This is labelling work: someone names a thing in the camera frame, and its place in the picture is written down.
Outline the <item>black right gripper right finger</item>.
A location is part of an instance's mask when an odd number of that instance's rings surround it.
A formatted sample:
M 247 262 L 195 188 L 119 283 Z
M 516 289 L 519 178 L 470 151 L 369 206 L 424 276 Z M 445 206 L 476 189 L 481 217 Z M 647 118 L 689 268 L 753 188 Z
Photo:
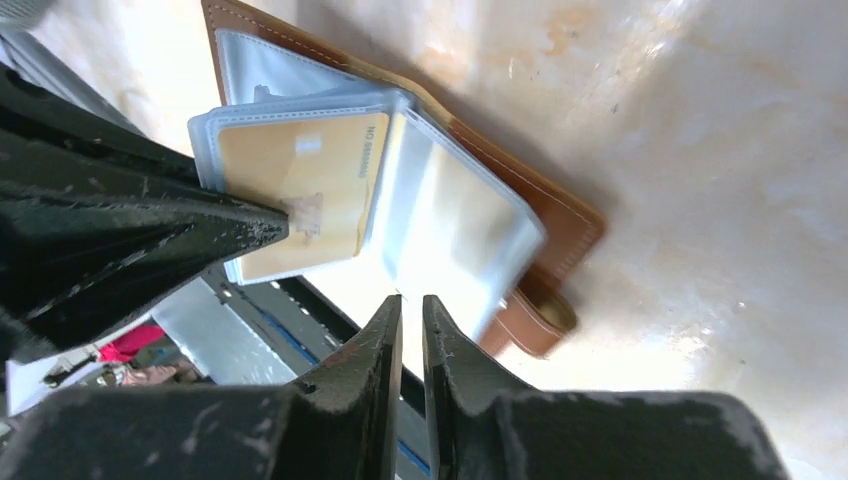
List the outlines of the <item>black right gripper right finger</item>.
M 543 391 L 422 301 L 426 419 L 436 479 L 784 479 L 765 428 L 707 391 Z

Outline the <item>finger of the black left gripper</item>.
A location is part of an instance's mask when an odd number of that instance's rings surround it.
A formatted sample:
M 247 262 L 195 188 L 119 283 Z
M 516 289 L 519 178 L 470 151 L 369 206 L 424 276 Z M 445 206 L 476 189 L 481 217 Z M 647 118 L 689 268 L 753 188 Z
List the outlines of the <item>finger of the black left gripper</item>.
M 112 165 L 198 187 L 194 160 L 116 125 L 1 66 L 1 129 Z
M 91 342 L 287 233 L 282 212 L 3 133 L 1 356 Z

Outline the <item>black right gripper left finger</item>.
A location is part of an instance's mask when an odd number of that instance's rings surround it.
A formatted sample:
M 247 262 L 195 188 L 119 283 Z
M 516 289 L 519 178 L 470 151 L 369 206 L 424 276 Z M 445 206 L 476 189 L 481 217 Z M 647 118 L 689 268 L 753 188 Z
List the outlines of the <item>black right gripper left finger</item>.
M 291 382 L 73 387 L 1 457 L 5 479 L 391 479 L 402 301 Z

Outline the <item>brown leather card holder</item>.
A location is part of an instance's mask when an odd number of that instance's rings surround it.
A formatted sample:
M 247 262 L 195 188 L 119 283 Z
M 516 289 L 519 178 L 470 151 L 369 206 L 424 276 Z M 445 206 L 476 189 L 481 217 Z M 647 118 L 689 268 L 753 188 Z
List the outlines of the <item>brown leather card holder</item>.
M 228 193 L 221 129 L 390 116 L 360 252 L 403 297 L 441 299 L 487 353 L 547 355 L 573 328 L 564 279 L 601 215 L 469 128 L 415 82 L 239 1 L 203 3 L 222 106 L 188 125 L 201 184 Z M 245 282 L 238 261 L 225 271 Z

